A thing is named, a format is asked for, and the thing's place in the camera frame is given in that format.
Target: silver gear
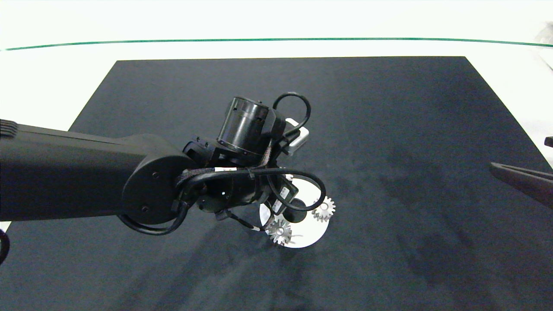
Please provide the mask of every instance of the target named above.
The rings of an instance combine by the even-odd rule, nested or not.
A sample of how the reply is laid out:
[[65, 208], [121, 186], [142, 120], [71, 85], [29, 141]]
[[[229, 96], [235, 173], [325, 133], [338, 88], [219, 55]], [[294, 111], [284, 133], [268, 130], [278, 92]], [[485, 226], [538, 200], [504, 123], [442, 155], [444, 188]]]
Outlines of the silver gear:
[[284, 219], [275, 220], [268, 229], [273, 242], [278, 245], [284, 245], [290, 242], [292, 238], [292, 229], [290, 223]]
[[326, 196], [321, 205], [311, 211], [311, 214], [321, 222], [328, 221], [334, 215], [335, 207], [332, 199]]

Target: white circular plate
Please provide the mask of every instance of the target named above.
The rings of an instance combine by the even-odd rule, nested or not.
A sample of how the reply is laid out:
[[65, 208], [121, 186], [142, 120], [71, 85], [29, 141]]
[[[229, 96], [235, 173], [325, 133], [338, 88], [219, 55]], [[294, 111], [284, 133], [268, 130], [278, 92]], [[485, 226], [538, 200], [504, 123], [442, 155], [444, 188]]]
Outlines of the white circular plate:
[[[295, 198], [303, 201], [306, 206], [317, 202], [317, 199], [321, 195], [321, 190], [307, 180], [293, 178], [292, 184], [298, 188], [298, 194]], [[269, 208], [265, 204], [261, 204], [259, 206], [259, 219], [261, 220], [261, 223], [265, 224], [269, 217]], [[281, 219], [285, 220], [282, 214], [275, 216], [275, 221]], [[292, 230], [292, 237], [290, 242], [285, 243], [283, 246], [290, 248], [302, 248], [312, 245], [318, 241], [323, 234], [325, 234], [329, 221], [330, 220], [321, 222], [317, 220], [310, 211], [308, 211], [302, 221], [297, 223], [289, 222]]]

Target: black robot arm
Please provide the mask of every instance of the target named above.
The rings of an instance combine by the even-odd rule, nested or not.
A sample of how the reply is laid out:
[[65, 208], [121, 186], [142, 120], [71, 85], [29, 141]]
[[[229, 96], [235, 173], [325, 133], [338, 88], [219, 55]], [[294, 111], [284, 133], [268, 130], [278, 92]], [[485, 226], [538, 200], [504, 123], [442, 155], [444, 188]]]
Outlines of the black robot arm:
[[[288, 96], [306, 106], [300, 123], [287, 122], [277, 111]], [[2, 120], [0, 221], [117, 215], [133, 230], [164, 235], [196, 203], [217, 220], [232, 218], [265, 230], [270, 220], [254, 226], [230, 209], [279, 201], [281, 208], [271, 213], [309, 211], [325, 198], [319, 178], [276, 163], [281, 153], [292, 154], [305, 142], [300, 129], [310, 112], [309, 101], [293, 92], [279, 96], [273, 107], [235, 97], [217, 139], [195, 137], [182, 151], [155, 135], [106, 138]], [[292, 204], [297, 189], [284, 174], [311, 179], [321, 190], [319, 200], [311, 206]], [[171, 220], [168, 227], [150, 226]], [[8, 242], [2, 245], [5, 252]]]
[[[546, 137], [544, 145], [553, 147], [553, 137]], [[553, 209], [553, 174], [536, 170], [491, 163], [494, 177]]]

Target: dark gray fabric surface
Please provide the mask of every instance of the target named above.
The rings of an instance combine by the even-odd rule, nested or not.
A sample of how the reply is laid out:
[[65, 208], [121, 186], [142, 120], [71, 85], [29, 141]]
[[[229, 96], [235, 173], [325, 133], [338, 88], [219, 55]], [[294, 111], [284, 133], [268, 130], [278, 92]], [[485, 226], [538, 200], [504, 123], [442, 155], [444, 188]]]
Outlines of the dark gray fabric surface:
[[553, 211], [488, 163], [551, 168], [465, 58], [118, 61], [71, 130], [180, 148], [215, 138], [232, 96], [286, 91], [312, 102], [311, 137], [279, 163], [317, 174], [337, 205], [319, 242], [278, 247], [199, 210], [162, 237], [116, 217], [15, 222], [0, 308], [551, 308]]

